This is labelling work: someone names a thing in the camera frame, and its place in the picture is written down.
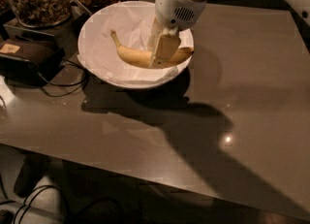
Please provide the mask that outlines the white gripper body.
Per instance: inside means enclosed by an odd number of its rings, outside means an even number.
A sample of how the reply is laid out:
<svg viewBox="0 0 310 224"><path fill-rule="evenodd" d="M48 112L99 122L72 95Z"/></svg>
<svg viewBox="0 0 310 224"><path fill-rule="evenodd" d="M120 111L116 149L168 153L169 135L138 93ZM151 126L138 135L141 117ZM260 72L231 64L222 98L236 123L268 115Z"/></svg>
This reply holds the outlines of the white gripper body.
<svg viewBox="0 0 310 224"><path fill-rule="evenodd" d="M205 0L155 0L155 16L166 28L192 27L204 8Z"/></svg>

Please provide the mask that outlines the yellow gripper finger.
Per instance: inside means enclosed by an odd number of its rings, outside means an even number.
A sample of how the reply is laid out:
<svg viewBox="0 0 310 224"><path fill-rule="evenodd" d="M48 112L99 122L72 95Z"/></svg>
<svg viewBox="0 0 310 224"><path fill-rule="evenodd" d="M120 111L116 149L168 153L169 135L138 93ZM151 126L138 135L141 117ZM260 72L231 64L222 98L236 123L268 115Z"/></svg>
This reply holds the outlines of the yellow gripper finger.
<svg viewBox="0 0 310 224"><path fill-rule="evenodd" d="M164 35L169 34L169 29L164 27L158 20L157 18L154 18L152 28L151 28L151 33L148 39L147 43L147 49L149 51L154 51L157 49L159 46L160 39Z"/></svg>
<svg viewBox="0 0 310 224"><path fill-rule="evenodd" d="M165 62L171 60L181 40L178 36L169 34L161 34L156 38L155 46L153 47L150 56L150 68L162 68Z"/></svg>

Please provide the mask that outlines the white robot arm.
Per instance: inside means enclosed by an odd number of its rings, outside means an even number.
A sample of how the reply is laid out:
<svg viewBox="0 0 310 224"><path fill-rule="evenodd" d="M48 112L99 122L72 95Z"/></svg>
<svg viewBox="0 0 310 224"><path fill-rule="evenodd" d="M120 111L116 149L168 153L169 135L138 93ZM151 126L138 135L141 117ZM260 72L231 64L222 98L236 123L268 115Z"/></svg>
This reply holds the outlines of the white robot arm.
<svg viewBox="0 0 310 224"><path fill-rule="evenodd" d="M309 23L310 0L285 0L306 23ZM206 0L155 0L155 19L149 47L149 68L167 68L182 63L188 55L178 55L179 32L194 26Z"/></svg>

